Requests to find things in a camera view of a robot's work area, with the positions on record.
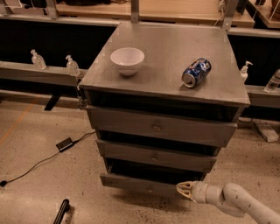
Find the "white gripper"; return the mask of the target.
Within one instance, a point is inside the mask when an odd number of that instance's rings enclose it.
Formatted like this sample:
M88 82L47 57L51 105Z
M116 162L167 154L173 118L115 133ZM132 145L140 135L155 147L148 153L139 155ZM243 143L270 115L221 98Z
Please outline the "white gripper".
M219 205L223 201L222 188L204 182L185 181L176 184L178 192L189 200L202 204Z

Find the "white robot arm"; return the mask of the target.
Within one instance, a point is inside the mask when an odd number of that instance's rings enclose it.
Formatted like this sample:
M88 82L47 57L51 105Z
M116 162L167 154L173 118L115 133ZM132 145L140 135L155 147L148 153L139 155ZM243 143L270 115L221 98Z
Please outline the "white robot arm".
M251 196L240 185L228 183L219 187L202 181L186 181L178 183L176 188L189 200L215 206L225 214L239 218L248 214L257 224L280 224L279 213Z

